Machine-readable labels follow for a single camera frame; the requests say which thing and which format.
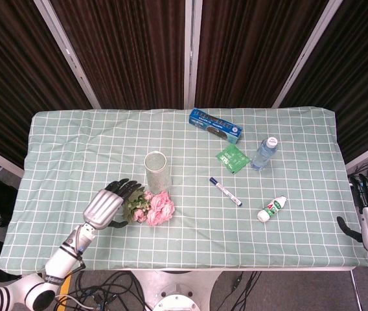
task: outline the green checkered tablecloth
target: green checkered tablecloth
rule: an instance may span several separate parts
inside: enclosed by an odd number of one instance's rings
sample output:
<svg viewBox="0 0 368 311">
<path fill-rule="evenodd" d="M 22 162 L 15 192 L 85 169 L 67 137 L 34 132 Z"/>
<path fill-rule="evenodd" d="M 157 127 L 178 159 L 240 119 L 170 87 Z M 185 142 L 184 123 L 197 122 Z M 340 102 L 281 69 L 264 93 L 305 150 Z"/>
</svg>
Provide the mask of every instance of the green checkered tablecloth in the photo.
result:
<svg viewBox="0 0 368 311">
<path fill-rule="evenodd" d="M 176 204 L 159 227 L 99 231 L 84 254 L 88 269 L 250 268 L 368 265 L 361 244 L 336 224 L 359 230 L 334 113 L 321 108 L 204 109 L 243 127 L 237 147 L 252 157 L 261 140 L 280 140 L 270 166 L 232 175 L 215 158 L 229 143 L 189 124 L 190 110 L 51 111 L 34 116 L 29 152 L 0 268 L 41 271 L 93 196 L 121 178 L 146 183 L 144 157 L 171 163 Z M 209 182 L 243 202 L 237 207 Z M 285 208 L 262 224 L 257 213 L 285 195 Z M 115 217 L 121 219 L 121 211 Z"/>
</svg>

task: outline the dark curtain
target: dark curtain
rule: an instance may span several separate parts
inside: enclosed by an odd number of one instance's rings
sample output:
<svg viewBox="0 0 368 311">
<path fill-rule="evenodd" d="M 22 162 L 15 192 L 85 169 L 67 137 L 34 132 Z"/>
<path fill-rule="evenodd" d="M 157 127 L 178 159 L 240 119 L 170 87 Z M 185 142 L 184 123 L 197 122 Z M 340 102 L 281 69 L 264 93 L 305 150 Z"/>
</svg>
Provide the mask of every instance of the dark curtain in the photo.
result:
<svg viewBox="0 0 368 311">
<path fill-rule="evenodd" d="M 90 109 L 32 1 L 0 1 L 0 155 L 23 167 L 32 116 Z"/>
<path fill-rule="evenodd" d="M 103 108 L 183 108 L 185 0 L 52 0 Z"/>
<path fill-rule="evenodd" d="M 271 107 L 327 2 L 204 0 L 196 107 Z"/>
<path fill-rule="evenodd" d="M 336 112 L 346 163 L 368 150 L 368 1 L 340 6 L 282 107 Z"/>
</svg>

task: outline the whiteboard marker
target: whiteboard marker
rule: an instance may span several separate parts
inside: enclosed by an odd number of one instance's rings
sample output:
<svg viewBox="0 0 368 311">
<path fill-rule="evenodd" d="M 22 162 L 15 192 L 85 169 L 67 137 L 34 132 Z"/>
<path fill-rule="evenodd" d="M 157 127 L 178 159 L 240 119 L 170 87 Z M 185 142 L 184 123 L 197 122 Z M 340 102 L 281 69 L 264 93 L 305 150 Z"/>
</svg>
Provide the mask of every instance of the whiteboard marker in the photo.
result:
<svg viewBox="0 0 368 311">
<path fill-rule="evenodd" d="M 233 196 L 226 188 L 223 187 L 223 185 L 221 185 L 219 182 L 217 182 L 213 177 L 210 178 L 210 181 L 217 188 L 219 188 L 226 196 L 228 196 L 230 198 L 230 200 L 232 200 L 233 202 L 235 202 L 237 206 L 242 206 L 242 202 L 238 198 L 236 198 L 235 196 Z"/>
</svg>

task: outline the green packet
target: green packet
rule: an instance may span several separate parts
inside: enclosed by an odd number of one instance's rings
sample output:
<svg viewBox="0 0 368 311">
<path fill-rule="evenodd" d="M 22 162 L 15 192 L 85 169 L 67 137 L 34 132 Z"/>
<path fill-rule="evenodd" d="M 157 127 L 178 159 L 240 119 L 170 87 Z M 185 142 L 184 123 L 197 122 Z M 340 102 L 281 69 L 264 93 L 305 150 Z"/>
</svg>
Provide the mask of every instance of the green packet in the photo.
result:
<svg viewBox="0 0 368 311">
<path fill-rule="evenodd" d="M 237 173 L 250 159 L 246 157 L 234 144 L 228 146 L 225 150 L 216 155 L 223 164 L 229 169 L 232 174 Z"/>
</svg>

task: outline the clear plastic cup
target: clear plastic cup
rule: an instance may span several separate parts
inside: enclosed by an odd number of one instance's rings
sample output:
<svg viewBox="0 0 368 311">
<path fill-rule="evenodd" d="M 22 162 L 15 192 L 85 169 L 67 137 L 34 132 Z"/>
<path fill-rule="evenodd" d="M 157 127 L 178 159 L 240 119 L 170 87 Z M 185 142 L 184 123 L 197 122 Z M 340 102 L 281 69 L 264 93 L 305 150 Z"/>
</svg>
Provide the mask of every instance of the clear plastic cup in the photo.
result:
<svg viewBox="0 0 368 311">
<path fill-rule="evenodd" d="M 159 194 L 171 187 L 172 180 L 167 158 L 162 152 L 153 151 L 146 155 L 144 160 L 146 180 L 149 190 Z"/>
</svg>

